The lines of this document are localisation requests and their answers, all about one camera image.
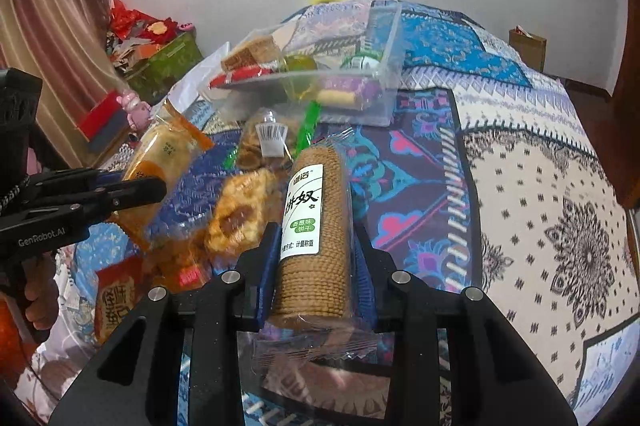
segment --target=cracker roll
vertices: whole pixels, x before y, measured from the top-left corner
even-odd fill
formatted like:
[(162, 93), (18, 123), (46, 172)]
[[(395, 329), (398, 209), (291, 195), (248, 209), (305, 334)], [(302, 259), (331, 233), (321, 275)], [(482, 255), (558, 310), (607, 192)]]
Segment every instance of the cracker roll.
[(280, 262), (270, 321), (283, 328), (304, 328), (318, 323), (318, 317), (339, 319), (350, 309), (351, 198), (346, 167), (332, 147), (317, 145), (300, 153), (292, 178), (314, 164), (323, 167), (319, 252)]

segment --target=human hand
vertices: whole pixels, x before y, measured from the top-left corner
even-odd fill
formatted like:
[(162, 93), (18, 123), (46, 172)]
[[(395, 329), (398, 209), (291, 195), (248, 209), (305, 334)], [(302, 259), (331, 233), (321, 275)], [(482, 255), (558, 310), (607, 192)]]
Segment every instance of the human hand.
[(56, 273), (56, 263), (50, 253), (45, 253), (39, 259), (25, 262), (24, 273), (27, 284), (24, 295), (33, 302), (24, 316), (33, 323), (37, 330), (48, 330), (58, 319), (58, 285), (53, 276)]

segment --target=wooden floor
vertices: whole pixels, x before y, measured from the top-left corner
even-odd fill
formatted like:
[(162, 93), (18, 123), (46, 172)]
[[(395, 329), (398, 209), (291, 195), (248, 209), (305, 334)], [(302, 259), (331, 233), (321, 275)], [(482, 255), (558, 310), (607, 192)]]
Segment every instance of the wooden floor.
[(638, 177), (639, 147), (629, 139), (628, 129), (606, 100), (584, 92), (567, 92), (616, 193), (628, 193)]

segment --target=pink plush toy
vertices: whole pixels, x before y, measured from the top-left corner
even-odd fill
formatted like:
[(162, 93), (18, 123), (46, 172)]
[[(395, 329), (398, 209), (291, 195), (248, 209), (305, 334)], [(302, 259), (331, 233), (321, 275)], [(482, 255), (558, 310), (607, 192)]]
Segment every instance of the pink plush toy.
[(144, 132), (149, 126), (151, 106), (142, 100), (135, 91), (125, 89), (122, 96), (118, 96), (116, 101), (127, 113), (129, 127), (134, 132)]

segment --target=barcode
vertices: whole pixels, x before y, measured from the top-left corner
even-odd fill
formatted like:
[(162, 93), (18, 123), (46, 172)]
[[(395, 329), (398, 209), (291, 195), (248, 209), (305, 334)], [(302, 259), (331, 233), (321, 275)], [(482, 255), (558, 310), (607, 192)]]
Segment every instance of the barcode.
[(289, 127), (282, 123), (258, 123), (255, 126), (263, 157), (284, 157), (287, 130)]

